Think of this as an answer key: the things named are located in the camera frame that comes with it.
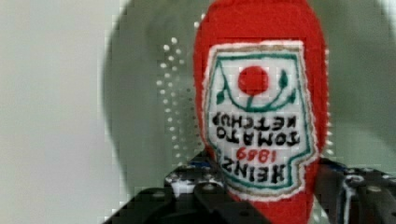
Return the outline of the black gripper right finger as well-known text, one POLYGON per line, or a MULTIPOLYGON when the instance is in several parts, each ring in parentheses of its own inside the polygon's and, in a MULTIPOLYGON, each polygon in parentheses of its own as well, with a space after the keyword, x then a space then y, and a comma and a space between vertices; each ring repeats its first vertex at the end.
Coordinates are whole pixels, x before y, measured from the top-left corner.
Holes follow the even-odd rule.
POLYGON ((315 196, 331 224, 396 224, 394 175, 322 158, 315 196))

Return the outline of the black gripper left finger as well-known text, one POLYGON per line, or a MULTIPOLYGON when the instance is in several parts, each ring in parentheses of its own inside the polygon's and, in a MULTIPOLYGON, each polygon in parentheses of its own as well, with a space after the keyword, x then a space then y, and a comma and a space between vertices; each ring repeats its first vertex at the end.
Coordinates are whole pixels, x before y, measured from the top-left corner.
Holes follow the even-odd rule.
POLYGON ((103 224, 268 224, 250 203, 234 200, 223 174, 201 152, 177 167, 161 188, 143 189, 103 224))

